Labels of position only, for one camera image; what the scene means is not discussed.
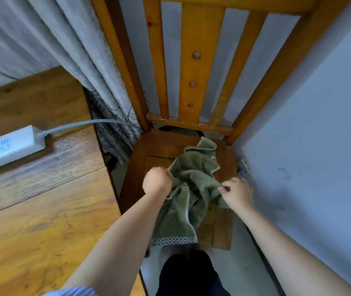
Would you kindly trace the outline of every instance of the hand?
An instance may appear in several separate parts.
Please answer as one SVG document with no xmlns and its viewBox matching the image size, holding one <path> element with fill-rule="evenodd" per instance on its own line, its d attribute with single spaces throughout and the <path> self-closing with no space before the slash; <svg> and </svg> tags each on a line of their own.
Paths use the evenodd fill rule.
<svg viewBox="0 0 351 296">
<path fill-rule="evenodd" d="M 164 198 L 169 194 L 173 182 L 168 170 L 162 167 L 153 167 L 144 177 L 143 189 L 145 194 L 162 195 Z"/>
<path fill-rule="evenodd" d="M 248 185 L 245 179 L 232 178 L 222 183 L 224 187 L 229 187 L 227 191 L 224 187 L 218 187 L 227 205 L 238 215 L 248 210 L 254 210 L 254 200 L 252 195 L 254 189 Z"/>
</svg>

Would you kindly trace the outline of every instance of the person's left arm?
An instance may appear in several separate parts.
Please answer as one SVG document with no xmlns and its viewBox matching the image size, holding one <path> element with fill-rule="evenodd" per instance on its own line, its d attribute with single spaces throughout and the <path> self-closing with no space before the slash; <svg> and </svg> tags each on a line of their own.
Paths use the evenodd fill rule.
<svg viewBox="0 0 351 296">
<path fill-rule="evenodd" d="M 99 296 L 130 295 L 171 186 L 166 169 L 152 168 L 143 181 L 146 194 L 105 232 L 63 289 L 85 286 Z"/>
</svg>

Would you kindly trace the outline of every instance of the black pants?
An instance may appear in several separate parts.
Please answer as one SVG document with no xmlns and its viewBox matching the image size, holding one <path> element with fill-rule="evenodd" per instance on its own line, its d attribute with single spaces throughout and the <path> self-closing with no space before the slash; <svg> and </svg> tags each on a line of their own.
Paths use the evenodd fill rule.
<svg viewBox="0 0 351 296">
<path fill-rule="evenodd" d="M 189 261 L 176 254 L 164 264 L 156 296 L 172 295 L 230 296 L 203 250 L 193 251 Z"/>
</svg>

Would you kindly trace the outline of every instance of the tile floor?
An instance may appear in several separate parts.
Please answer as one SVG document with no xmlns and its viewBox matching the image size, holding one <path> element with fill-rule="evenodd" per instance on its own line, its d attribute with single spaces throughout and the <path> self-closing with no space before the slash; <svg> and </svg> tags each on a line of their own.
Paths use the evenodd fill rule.
<svg viewBox="0 0 351 296">
<path fill-rule="evenodd" d="M 119 195 L 126 165 L 117 164 L 111 173 Z M 151 248 L 150 256 L 143 260 L 141 271 L 149 296 L 158 290 L 158 256 L 160 248 Z M 223 287 L 232 296 L 277 296 L 277 290 L 268 275 L 259 254 L 241 220 L 237 219 L 230 251 L 211 249 L 207 252 L 219 274 Z"/>
</svg>

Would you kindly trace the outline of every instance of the green cloth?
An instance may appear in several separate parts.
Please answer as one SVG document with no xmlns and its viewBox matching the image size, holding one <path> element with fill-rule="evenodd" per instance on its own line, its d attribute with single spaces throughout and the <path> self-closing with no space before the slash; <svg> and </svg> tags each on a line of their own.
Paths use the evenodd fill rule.
<svg viewBox="0 0 351 296">
<path fill-rule="evenodd" d="M 153 232 L 153 246 L 197 243 L 196 229 L 202 223 L 209 201 L 227 208 L 213 172 L 220 167 L 217 145 L 202 137 L 197 146 L 187 146 L 169 167 L 173 187 L 163 203 Z"/>
</svg>

